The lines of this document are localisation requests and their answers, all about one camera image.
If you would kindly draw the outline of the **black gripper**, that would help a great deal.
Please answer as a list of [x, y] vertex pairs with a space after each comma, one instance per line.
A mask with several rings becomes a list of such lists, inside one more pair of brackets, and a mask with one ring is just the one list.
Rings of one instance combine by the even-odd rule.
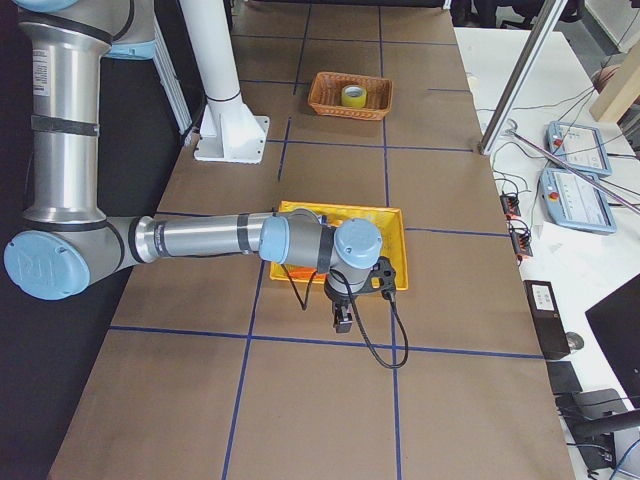
[[337, 334], [349, 333], [353, 324], [353, 317], [349, 311], [352, 308], [351, 297], [348, 293], [341, 293], [333, 287], [325, 287], [324, 292], [332, 303], [335, 332]]

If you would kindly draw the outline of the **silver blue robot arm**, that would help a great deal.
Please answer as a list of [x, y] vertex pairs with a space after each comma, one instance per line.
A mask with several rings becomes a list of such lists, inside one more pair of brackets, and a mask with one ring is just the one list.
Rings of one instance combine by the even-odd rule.
[[394, 269], [381, 253], [379, 229], [366, 219], [332, 227], [304, 208], [177, 220], [105, 215], [97, 205], [100, 62], [154, 57], [154, 5], [22, 1], [18, 8], [32, 43], [34, 200], [4, 265], [25, 293], [59, 300], [160, 258], [255, 253], [323, 275], [337, 332], [360, 323], [358, 296], [394, 300]]

